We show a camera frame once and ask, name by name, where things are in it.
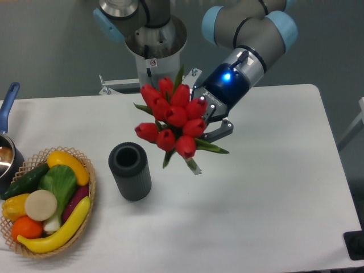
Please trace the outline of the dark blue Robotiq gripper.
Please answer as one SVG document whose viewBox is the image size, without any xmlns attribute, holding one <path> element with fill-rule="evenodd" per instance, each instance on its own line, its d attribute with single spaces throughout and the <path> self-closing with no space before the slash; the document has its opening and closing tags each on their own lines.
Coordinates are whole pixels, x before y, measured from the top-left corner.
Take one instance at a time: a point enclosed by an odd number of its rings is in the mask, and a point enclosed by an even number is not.
<svg viewBox="0 0 364 273">
<path fill-rule="evenodd" d="M 232 134 L 234 125 L 223 118 L 249 90 L 248 78 L 227 63 L 219 65 L 200 86 L 194 88 L 192 98 L 204 97 L 208 104 L 202 115 L 205 120 L 208 123 L 222 120 L 219 128 L 203 133 L 199 139 L 215 142 Z"/>
</svg>

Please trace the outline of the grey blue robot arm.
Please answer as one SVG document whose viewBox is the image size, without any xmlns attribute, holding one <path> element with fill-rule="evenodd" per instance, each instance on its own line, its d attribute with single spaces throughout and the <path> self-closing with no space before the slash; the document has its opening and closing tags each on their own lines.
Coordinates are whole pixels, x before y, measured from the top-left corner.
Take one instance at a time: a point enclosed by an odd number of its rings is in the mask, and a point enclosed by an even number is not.
<svg viewBox="0 0 364 273">
<path fill-rule="evenodd" d="M 233 7 L 211 7 L 205 13 L 203 37 L 231 49 L 202 83 L 197 81 L 198 69 L 184 80 L 193 98 L 207 101 L 205 121 L 221 122 L 219 129 L 202 136 L 205 141 L 232 133 L 229 111 L 296 41 L 298 30 L 285 12 L 288 6 L 289 1 L 239 1 Z M 176 78 L 187 29 L 171 14 L 169 1 L 100 1 L 93 18 L 110 40 L 125 43 L 134 55 L 139 85 L 154 86 L 166 76 Z"/>
</svg>

